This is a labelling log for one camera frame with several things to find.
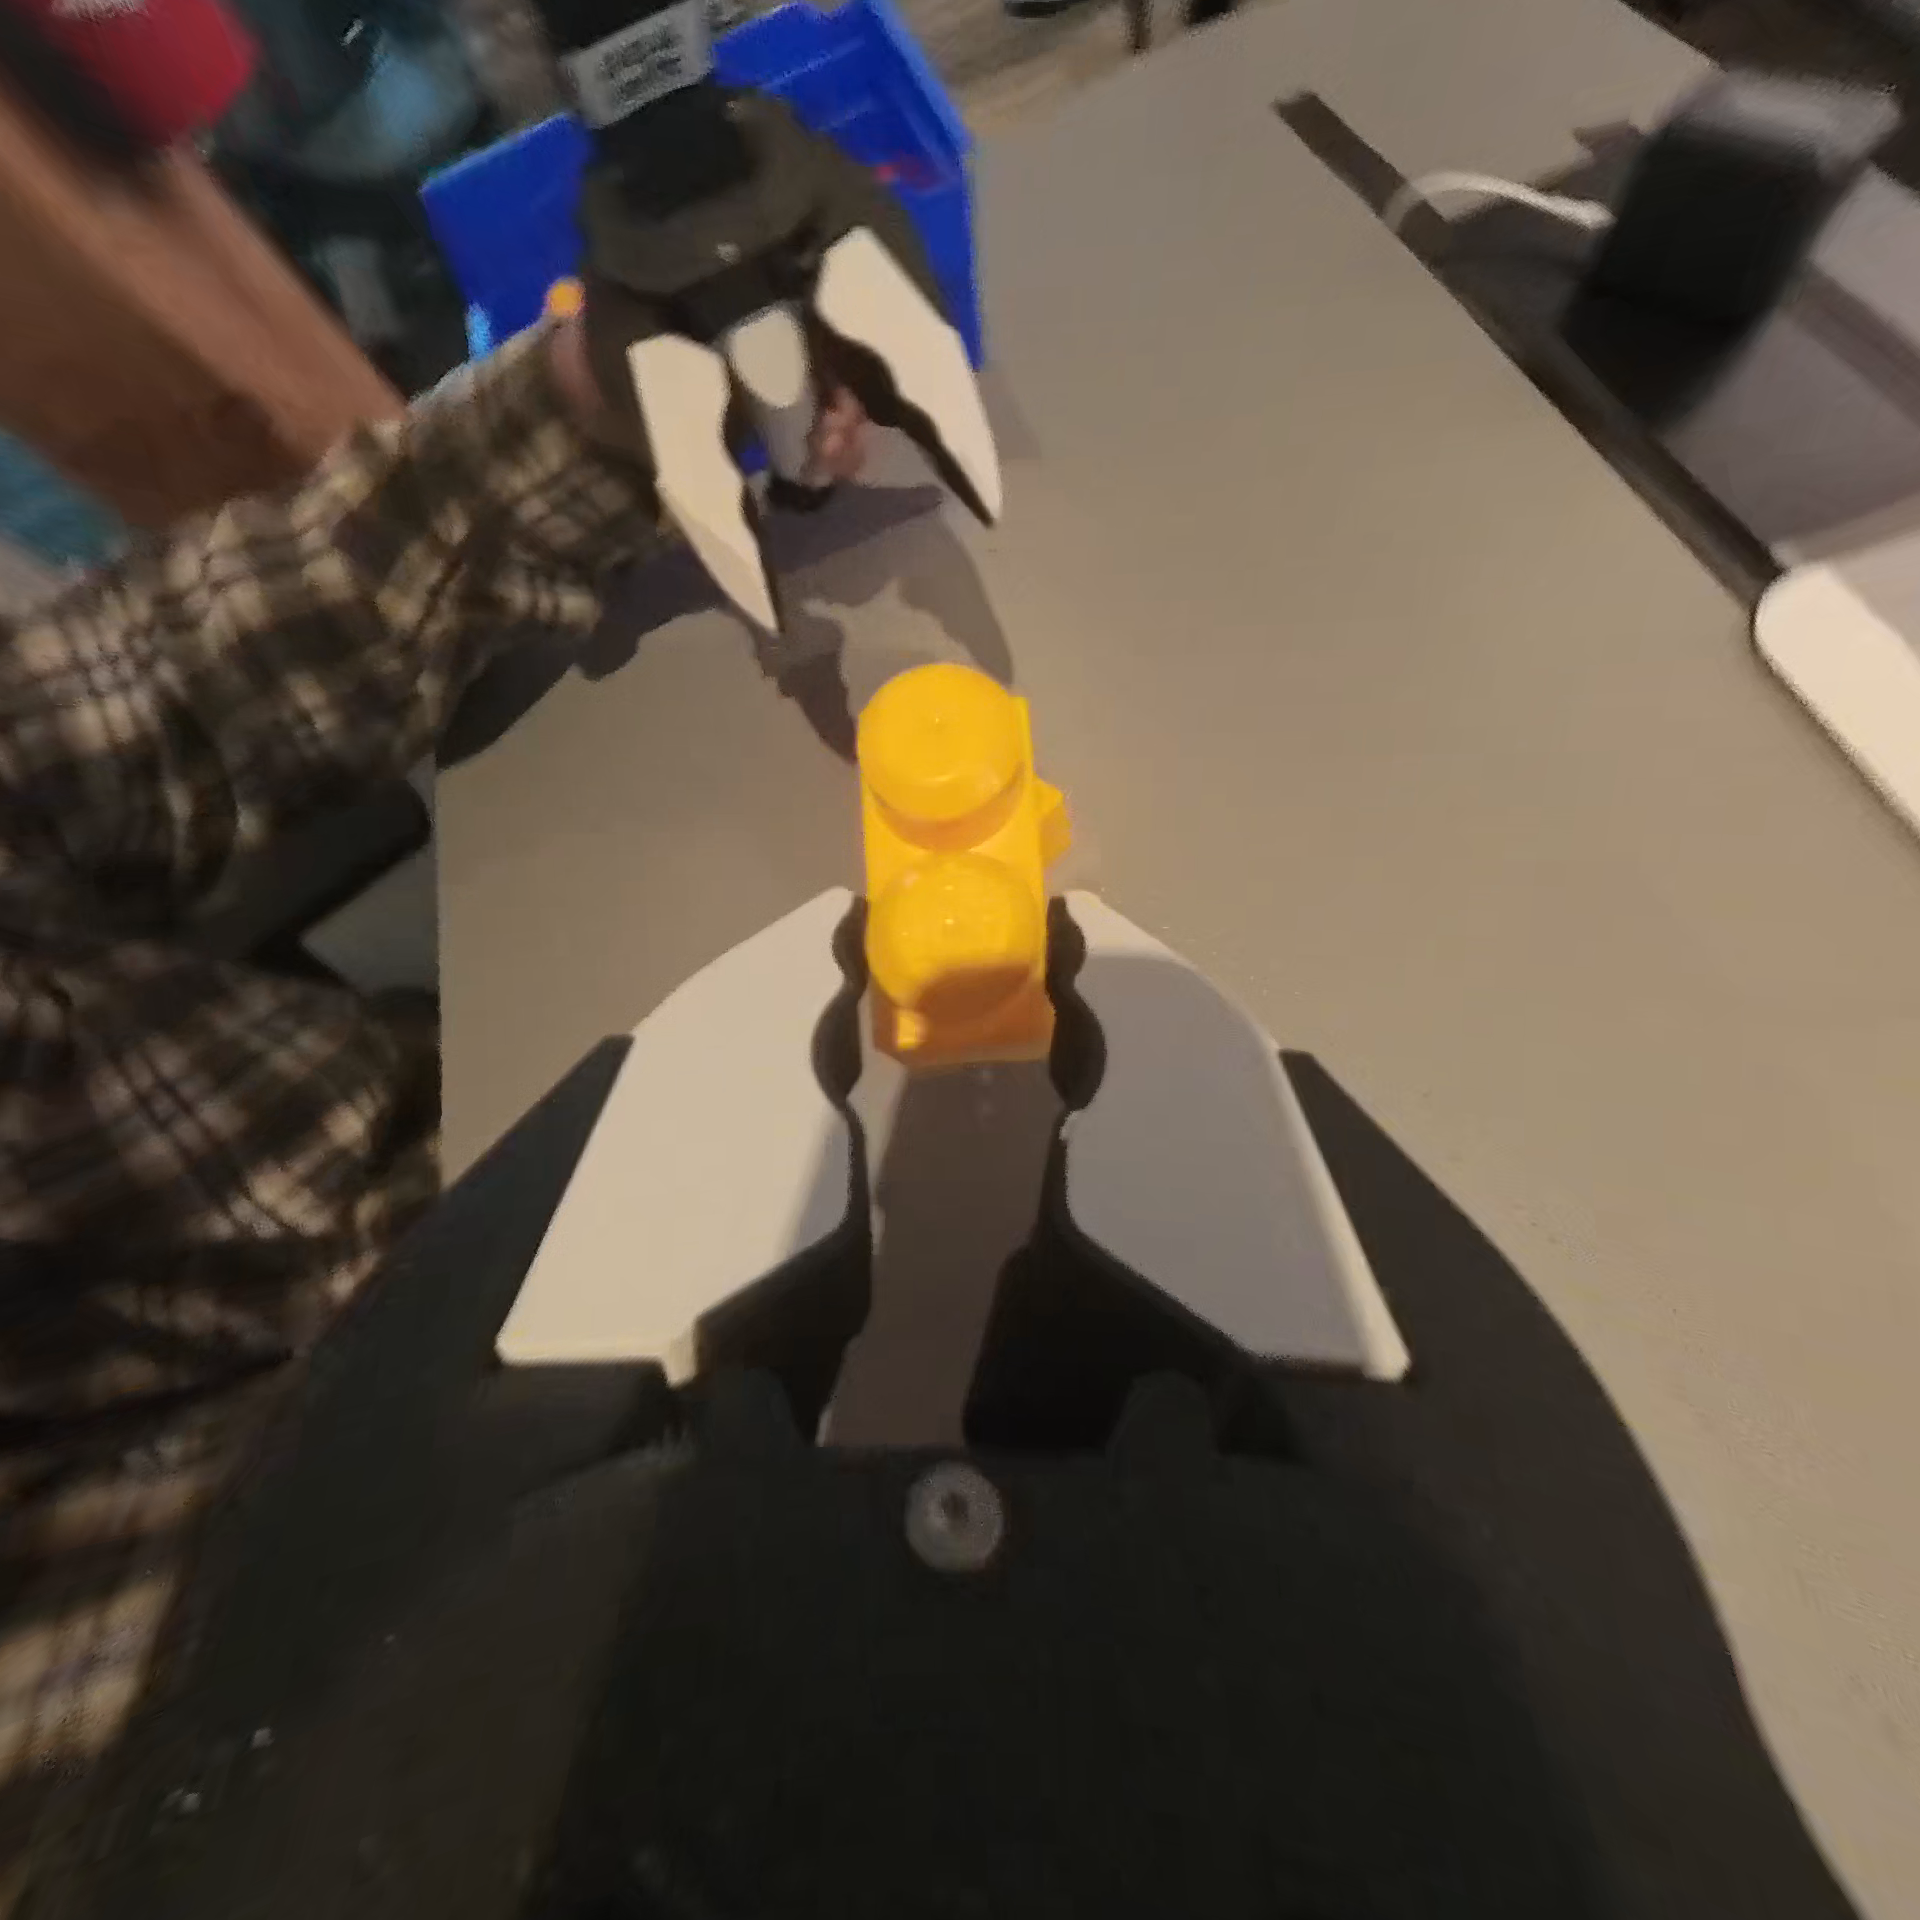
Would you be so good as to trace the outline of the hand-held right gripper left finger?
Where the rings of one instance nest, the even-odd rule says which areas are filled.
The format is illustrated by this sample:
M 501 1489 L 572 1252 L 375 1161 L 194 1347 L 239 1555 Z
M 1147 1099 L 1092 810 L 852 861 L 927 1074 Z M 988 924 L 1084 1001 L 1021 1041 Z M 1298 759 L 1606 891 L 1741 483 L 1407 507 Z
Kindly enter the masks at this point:
M 692 1378 L 716 1317 L 854 1217 L 849 1118 L 813 1038 L 845 973 L 835 884 L 722 951 L 628 1033 L 495 1334 L 515 1367 L 657 1359 Z

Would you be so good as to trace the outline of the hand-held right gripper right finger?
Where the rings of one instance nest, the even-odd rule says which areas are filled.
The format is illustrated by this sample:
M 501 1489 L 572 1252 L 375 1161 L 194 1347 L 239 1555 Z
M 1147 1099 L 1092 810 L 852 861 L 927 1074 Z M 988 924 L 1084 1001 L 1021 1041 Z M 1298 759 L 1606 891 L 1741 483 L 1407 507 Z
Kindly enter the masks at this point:
M 1054 901 L 1066 1223 L 1254 1359 L 1401 1381 L 1407 1341 L 1281 1045 L 1092 891 Z

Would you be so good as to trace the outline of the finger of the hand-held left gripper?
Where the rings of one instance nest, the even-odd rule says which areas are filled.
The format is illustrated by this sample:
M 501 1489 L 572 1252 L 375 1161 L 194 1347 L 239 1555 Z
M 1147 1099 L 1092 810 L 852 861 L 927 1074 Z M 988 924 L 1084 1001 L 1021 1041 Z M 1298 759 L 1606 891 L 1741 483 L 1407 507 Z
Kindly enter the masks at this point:
M 730 444 L 730 364 L 689 339 L 642 339 L 628 345 L 628 381 L 665 515 L 735 612 L 775 634 L 751 489 Z
M 1001 460 L 962 337 L 875 231 L 822 254 L 819 332 L 870 420 L 902 435 L 983 526 L 1001 516 Z

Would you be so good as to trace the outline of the blue plastic bin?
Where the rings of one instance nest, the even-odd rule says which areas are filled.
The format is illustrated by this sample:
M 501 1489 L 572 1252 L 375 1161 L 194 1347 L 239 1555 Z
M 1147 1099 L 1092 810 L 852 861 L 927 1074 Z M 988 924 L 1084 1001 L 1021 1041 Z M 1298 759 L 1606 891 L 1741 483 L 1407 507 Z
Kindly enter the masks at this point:
M 969 364 L 983 367 L 974 141 L 900 13 L 881 2 L 785 5 L 716 35 L 710 59 L 719 83 L 778 95 L 895 195 Z M 586 157 L 586 132 L 557 113 L 422 180 L 425 222 L 465 302 L 469 357 L 527 329 L 549 285 L 577 274 Z

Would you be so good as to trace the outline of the yellow two-stud toy block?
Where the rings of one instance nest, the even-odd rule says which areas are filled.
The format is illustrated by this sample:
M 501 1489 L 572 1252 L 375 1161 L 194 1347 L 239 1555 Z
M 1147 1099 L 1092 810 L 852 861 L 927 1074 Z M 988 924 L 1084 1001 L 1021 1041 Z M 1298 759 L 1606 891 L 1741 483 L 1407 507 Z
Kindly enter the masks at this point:
M 1073 825 L 1027 699 L 972 666 L 910 667 L 857 717 L 854 772 L 875 1047 L 910 1070 L 1044 1058 Z

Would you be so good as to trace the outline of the person's left forearm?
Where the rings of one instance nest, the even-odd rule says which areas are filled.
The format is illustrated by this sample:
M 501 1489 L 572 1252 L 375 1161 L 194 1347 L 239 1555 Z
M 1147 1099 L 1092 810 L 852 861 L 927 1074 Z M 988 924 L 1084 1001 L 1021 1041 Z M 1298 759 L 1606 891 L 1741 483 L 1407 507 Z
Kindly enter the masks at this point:
M 411 772 L 506 636 L 588 634 L 657 539 L 586 322 L 549 319 L 69 582 L 4 627 L 4 949 L 189 918 Z

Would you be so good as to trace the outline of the person's plaid shirt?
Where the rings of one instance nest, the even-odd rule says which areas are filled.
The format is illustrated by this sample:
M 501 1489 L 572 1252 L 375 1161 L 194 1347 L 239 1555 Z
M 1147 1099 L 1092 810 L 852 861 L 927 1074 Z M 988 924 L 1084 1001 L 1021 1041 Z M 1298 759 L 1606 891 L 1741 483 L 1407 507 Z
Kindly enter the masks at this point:
M 149 1682 L 205 1514 L 439 1189 L 439 1011 L 4 942 L 4 1807 Z

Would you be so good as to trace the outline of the red cap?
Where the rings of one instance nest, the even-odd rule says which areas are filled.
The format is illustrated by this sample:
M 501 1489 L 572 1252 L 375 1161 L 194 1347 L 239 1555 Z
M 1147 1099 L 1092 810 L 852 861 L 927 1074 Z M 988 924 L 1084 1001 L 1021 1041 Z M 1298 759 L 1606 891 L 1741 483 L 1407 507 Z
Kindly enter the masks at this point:
M 249 27 L 225 2 L 14 2 L 91 126 L 158 153 L 213 129 L 259 68 Z

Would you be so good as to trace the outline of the brown cabinet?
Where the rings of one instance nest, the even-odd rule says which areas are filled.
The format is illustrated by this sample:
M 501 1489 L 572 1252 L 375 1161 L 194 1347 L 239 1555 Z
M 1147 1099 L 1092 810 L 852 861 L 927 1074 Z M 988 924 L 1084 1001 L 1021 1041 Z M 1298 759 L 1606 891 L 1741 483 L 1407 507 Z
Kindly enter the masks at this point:
M 3 87 L 3 426 L 143 530 L 292 485 L 406 398 L 191 148 Z

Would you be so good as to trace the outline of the black power adapter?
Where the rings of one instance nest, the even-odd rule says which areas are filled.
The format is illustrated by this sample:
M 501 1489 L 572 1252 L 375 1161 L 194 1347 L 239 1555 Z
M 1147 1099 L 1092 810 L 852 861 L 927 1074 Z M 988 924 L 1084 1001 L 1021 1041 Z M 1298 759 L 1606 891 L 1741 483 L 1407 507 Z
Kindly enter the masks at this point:
M 1722 68 L 1643 138 L 1558 319 L 1567 354 L 1645 428 L 1692 414 L 1809 274 L 1899 129 L 1853 79 Z

